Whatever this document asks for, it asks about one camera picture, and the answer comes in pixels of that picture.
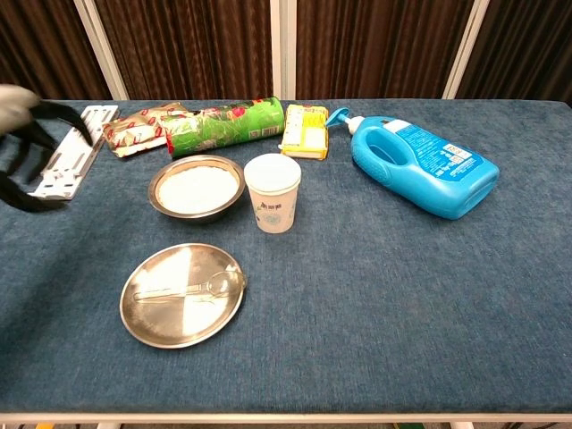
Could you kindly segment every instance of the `stainless steel plate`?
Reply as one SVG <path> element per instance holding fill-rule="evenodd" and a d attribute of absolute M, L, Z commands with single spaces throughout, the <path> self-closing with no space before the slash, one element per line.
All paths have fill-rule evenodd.
<path fill-rule="evenodd" d="M 143 262 L 123 287 L 123 324 L 138 340 L 162 349 L 179 349 L 215 335 L 239 309 L 240 294 L 197 302 L 193 297 L 165 302 L 136 302 L 139 291 L 184 287 L 207 282 L 221 271 L 238 271 L 236 260 L 208 244 L 180 244 L 165 248 Z"/>

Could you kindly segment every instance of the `paper cup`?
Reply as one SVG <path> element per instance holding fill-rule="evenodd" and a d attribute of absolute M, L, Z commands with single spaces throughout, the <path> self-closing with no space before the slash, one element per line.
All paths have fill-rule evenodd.
<path fill-rule="evenodd" d="M 301 174 L 296 161 L 280 154 L 257 156 L 244 167 L 254 215 L 262 231 L 277 234 L 291 228 Z"/>

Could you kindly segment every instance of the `cup lid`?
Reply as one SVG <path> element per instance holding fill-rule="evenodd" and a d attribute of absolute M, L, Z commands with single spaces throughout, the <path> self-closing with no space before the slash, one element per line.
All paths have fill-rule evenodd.
<path fill-rule="evenodd" d="M 301 175 L 299 164 L 281 154 L 257 156 L 244 167 L 244 179 L 248 187 L 262 192 L 290 188 L 296 185 Z"/>

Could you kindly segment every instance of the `metal bowl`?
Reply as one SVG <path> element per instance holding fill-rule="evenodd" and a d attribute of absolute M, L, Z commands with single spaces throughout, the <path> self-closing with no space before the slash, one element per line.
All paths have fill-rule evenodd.
<path fill-rule="evenodd" d="M 239 188 L 237 189 L 234 196 L 229 199 L 226 203 L 217 208 L 210 210 L 208 212 L 203 213 L 178 213 L 169 210 L 163 204 L 158 197 L 158 190 L 163 185 L 163 182 L 170 176 L 188 170 L 189 168 L 199 167 L 199 166 L 208 166 L 208 167 L 218 167 L 226 170 L 239 184 Z M 227 210 L 240 198 L 242 192 L 244 192 L 244 188 L 246 186 L 246 182 L 244 181 L 244 172 L 242 168 L 236 164 L 235 162 L 231 161 L 228 158 L 223 158 L 222 156 L 212 156 L 212 155 L 195 155 L 183 158 L 179 161 L 175 161 L 174 163 L 170 163 L 163 167 L 153 178 L 151 183 L 149 184 L 148 188 L 148 198 L 151 202 L 151 205 L 158 210 L 159 212 L 171 216 L 171 217 L 178 217 L 180 219 L 188 219 L 193 222 L 197 223 L 206 223 L 212 222 L 219 217 L 221 217 Z"/>

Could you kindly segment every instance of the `pringles can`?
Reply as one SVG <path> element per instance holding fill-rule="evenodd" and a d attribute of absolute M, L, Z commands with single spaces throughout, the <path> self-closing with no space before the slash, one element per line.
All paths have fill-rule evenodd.
<path fill-rule="evenodd" d="M 163 117 L 173 158 L 284 132 L 284 111 L 276 97 Z"/>

